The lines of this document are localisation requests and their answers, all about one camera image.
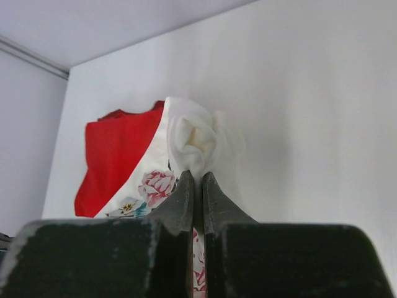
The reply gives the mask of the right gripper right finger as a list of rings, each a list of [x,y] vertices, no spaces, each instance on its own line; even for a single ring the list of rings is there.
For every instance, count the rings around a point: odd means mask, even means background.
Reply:
[[[353,225],[259,223],[202,180],[208,297],[391,297],[369,237]]]

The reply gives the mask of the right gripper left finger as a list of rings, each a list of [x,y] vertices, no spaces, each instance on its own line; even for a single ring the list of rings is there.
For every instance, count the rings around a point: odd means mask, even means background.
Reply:
[[[2,297],[192,297],[194,180],[142,219],[41,220],[13,239]]]

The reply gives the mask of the white t shirt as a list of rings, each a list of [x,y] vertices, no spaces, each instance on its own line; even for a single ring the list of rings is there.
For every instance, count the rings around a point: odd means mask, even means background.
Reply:
[[[212,172],[222,190],[240,202],[241,133],[222,112],[208,112],[176,97],[164,102],[158,129],[130,177],[94,217],[138,219],[162,204],[189,170],[195,182]]]

